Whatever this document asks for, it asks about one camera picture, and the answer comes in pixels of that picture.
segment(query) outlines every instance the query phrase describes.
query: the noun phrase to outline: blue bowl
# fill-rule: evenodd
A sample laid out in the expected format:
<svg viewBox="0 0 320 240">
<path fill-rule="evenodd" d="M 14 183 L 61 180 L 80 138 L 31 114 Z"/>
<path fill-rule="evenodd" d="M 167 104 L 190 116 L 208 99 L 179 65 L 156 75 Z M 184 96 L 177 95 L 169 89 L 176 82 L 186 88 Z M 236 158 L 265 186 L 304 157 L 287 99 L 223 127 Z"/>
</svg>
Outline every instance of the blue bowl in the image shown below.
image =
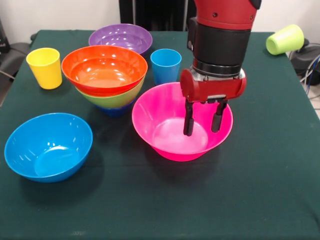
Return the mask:
<svg viewBox="0 0 320 240">
<path fill-rule="evenodd" d="M 4 157 L 17 174 L 41 183 L 63 181 L 84 164 L 93 143 L 90 126 L 68 113 L 49 113 L 20 125 L 8 138 Z"/>
<path fill-rule="evenodd" d="M 127 113 L 131 109 L 135 100 L 136 99 L 132 100 L 127 105 L 124 105 L 121 107 L 115 107 L 115 108 L 105 108 L 105 107 L 101 107 L 101 106 L 97 106 L 97 105 L 95 105 L 95 106 L 110 117 L 118 117 L 118 116 L 121 116 L 121 115 L 124 115 L 125 113 Z"/>
</svg>

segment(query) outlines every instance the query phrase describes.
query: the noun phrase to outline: table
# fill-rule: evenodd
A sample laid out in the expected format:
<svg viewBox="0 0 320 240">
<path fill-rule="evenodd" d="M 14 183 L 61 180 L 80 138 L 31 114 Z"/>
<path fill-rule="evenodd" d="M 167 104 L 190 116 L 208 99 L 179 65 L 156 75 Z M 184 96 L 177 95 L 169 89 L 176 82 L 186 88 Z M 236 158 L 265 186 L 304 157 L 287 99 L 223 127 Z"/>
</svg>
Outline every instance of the table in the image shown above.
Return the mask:
<svg viewBox="0 0 320 240">
<path fill-rule="evenodd" d="M 41 30 L 32 49 L 61 59 L 92 31 Z M 0 108 L 0 150 L 35 116 L 85 119 L 94 141 L 67 181 L 24 179 L 0 157 L 0 239 L 319 239 L 320 123 L 285 55 L 271 56 L 253 32 L 243 68 L 245 93 L 230 102 L 234 126 L 218 148 L 191 162 L 159 156 L 136 134 L 131 114 L 109 118 L 64 78 L 41 89 L 24 61 Z M 150 52 L 172 48 L 192 62 L 186 32 L 152 32 Z M 150 52 L 146 55 L 150 64 Z M 142 92 L 153 86 L 147 72 Z"/>
</svg>

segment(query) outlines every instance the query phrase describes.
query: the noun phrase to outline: yellow cup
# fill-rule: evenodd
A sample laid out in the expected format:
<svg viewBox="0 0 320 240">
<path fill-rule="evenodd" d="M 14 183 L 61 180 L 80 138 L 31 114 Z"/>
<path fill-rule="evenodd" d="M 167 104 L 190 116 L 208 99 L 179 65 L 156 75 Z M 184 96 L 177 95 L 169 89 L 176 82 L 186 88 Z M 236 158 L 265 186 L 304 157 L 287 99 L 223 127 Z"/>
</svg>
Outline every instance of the yellow cup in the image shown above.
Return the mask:
<svg viewBox="0 0 320 240">
<path fill-rule="evenodd" d="M 62 83 L 60 53 L 50 47 L 38 48 L 26 56 L 38 84 L 43 89 L 55 89 Z"/>
</svg>

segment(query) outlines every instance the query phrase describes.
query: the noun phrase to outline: plastic cup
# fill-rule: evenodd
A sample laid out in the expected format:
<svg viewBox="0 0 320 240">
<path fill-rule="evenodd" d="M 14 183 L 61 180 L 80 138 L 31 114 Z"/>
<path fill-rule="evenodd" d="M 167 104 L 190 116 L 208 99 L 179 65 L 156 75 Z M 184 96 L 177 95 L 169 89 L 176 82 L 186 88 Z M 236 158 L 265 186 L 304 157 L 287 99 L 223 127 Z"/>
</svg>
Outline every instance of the plastic cup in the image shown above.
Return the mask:
<svg viewBox="0 0 320 240">
<path fill-rule="evenodd" d="M 291 24 L 269 36 L 266 49 L 272 55 L 279 55 L 301 49 L 304 42 L 304 32 L 299 26 Z"/>
<path fill-rule="evenodd" d="M 155 85 L 176 82 L 181 55 L 172 49 L 159 49 L 151 54 L 152 72 Z"/>
<path fill-rule="evenodd" d="M 43 89 L 55 89 L 62 83 L 60 53 L 50 47 L 38 48 L 26 56 L 26 62 Z"/>
</svg>

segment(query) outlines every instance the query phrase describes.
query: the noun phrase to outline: plastic bowl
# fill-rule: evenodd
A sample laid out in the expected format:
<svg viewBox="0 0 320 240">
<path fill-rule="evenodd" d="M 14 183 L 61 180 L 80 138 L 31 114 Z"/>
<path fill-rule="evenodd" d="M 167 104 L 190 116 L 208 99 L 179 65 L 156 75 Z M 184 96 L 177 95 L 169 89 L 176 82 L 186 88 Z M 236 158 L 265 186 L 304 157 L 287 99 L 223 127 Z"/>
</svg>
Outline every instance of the plastic bowl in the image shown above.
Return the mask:
<svg viewBox="0 0 320 240">
<path fill-rule="evenodd" d="M 143 54 L 152 45 L 153 39 L 141 26 L 121 23 L 102 27 L 89 37 L 89 46 L 113 45 Z"/>
<path fill-rule="evenodd" d="M 87 46 L 69 53 L 61 64 L 64 75 L 81 92 L 110 96 L 136 86 L 148 64 L 138 53 L 119 46 Z"/>
<path fill-rule="evenodd" d="M 102 112 L 104 112 L 109 117 L 119 117 L 126 114 L 134 104 L 135 100 L 132 100 L 129 104 L 124 105 L 122 107 L 114 107 L 114 108 L 105 108 L 101 106 L 97 106 Z"/>
<path fill-rule="evenodd" d="M 102 108 L 120 108 L 127 104 L 129 104 L 133 99 L 135 99 L 140 92 L 142 85 L 144 84 L 145 79 L 143 79 L 137 86 L 126 91 L 125 93 L 121 93 L 115 96 L 91 96 L 81 92 L 79 89 L 79 93 L 81 93 L 89 102 L 93 103 Z"/>
<path fill-rule="evenodd" d="M 68 113 L 49 113 L 20 125 L 8 138 L 4 157 L 17 174 L 41 183 L 63 181 L 85 162 L 93 143 L 90 126 Z"/>
<path fill-rule="evenodd" d="M 193 133 L 185 136 L 185 102 L 180 83 L 170 82 L 146 91 L 132 109 L 133 126 L 140 137 L 164 158 L 178 162 L 197 159 L 217 147 L 228 137 L 233 126 L 233 114 L 227 106 L 219 132 L 212 132 L 212 119 L 218 104 L 194 103 Z"/>
</svg>

